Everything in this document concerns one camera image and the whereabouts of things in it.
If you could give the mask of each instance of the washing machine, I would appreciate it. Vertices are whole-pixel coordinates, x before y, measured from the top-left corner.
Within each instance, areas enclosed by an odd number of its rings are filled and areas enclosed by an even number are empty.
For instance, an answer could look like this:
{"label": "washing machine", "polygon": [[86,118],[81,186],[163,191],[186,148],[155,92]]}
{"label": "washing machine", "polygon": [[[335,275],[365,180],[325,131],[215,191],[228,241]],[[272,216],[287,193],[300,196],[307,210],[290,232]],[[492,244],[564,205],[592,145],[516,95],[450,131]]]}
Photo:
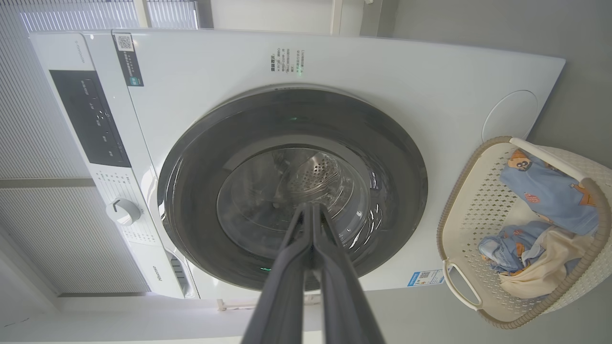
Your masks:
{"label": "washing machine", "polygon": [[329,209],[363,289],[441,283],[461,169],[484,140],[527,136],[565,63],[272,32],[31,40],[149,287],[202,299],[256,297],[301,202]]}

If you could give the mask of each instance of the beige plastic basket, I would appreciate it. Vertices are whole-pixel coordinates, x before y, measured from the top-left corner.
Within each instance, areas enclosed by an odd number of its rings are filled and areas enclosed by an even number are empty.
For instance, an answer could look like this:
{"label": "beige plastic basket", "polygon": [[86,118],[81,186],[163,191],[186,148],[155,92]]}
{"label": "beige plastic basket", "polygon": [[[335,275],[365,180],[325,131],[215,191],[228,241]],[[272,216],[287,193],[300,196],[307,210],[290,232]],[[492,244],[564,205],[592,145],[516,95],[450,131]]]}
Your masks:
{"label": "beige plastic basket", "polygon": [[[501,170],[516,148],[582,182],[599,213],[599,227],[587,253],[561,285],[548,296],[536,299],[519,299],[506,293],[499,286],[497,273],[480,257],[477,248],[483,237],[498,234],[504,226],[538,220],[529,206],[499,181]],[[612,215],[608,200],[612,200],[612,170],[592,160],[509,136],[485,142],[455,184],[438,227],[438,250],[447,285],[462,303],[504,329],[518,328],[542,313],[571,303],[612,273],[612,241],[608,240]],[[451,267],[466,280],[477,303],[457,290],[449,276]]]}

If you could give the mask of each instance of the qr code sticker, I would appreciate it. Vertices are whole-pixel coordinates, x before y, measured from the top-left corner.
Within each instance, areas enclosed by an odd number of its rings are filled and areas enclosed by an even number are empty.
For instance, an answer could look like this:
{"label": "qr code sticker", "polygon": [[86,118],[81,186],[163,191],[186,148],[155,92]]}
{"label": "qr code sticker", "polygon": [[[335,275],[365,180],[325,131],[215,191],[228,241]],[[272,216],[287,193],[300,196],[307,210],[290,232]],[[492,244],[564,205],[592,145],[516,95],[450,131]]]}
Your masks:
{"label": "qr code sticker", "polygon": [[115,34],[117,41],[117,50],[119,51],[134,51],[131,34]]}

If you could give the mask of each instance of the ribbed translucent panel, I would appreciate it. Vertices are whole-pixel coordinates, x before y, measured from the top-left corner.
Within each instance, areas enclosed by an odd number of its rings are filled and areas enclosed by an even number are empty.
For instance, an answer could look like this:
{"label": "ribbed translucent panel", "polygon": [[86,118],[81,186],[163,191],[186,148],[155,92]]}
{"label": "ribbed translucent panel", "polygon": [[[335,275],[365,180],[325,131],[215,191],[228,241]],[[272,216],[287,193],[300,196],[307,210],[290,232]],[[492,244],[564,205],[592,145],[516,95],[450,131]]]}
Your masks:
{"label": "ribbed translucent panel", "polygon": [[93,187],[0,189],[0,225],[61,293],[149,288]]}
{"label": "ribbed translucent panel", "polygon": [[[149,5],[157,28],[197,28],[193,2]],[[131,1],[1,0],[0,179],[89,175],[28,34],[135,27],[138,20]]]}

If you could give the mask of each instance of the basket rim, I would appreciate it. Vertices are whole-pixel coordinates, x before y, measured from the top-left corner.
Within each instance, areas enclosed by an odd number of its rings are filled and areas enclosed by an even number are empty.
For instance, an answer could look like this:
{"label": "basket rim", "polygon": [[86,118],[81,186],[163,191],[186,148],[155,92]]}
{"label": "basket rim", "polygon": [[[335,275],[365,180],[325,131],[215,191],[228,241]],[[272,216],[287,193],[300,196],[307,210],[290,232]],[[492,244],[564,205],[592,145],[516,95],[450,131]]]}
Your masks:
{"label": "basket rim", "polygon": [[[444,251],[444,246],[442,244],[442,232],[444,231],[444,227],[446,225],[446,221],[450,214],[450,211],[457,200],[457,196],[463,184],[468,178],[468,175],[474,168],[476,161],[480,158],[480,156],[489,148],[495,146],[500,143],[511,143],[511,136],[499,136],[496,138],[492,138],[486,142],[484,142],[480,147],[476,149],[473,155],[468,160],[468,163],[463,168],[460,177],[457,179],[455,186],[453,187],[452,192],[450,193],[449,199],[444,206],[444,210],[442,212],[442,216],[440,218],[440,223],[438,225],[438,232],[436,233],[436,243],[438,246],[438,252],[442,260],[448,259]],[[599,215],[599,225],[597,227],[597,232],[595,234],[593,243],[584,254],[578,265],[574,268],[571,274],[569,274],[563,282],[552,292],[550,293],[542,302],[535,305],[530,311],[521,315],[517,319],[513,321],[501,321],[493,316],[491,316],[484,309],[479,309],[477,312],[480,314],[488,323],[495,327],[499,327],[502,329],[516,329],[520,326],[530,322],[535,317],[539,316],[543,312],[546,312],[555,302],[557,302],[572,286],[580,279],[580,277],[586,272],[586,270],[591,266],[591,264],[597,259],[597,256],[603,250],[604,246],[608,242],[608,238],[610,237],[610,231],[612,226],[612,212],[610,209],[610,204],[608,203],[608,199],[606,198],[602,189],[597,185],[597,183],[586,177],[579,181],[583,183],[584,187],[589,190],[592,197],[595,200],[597,213]]]}

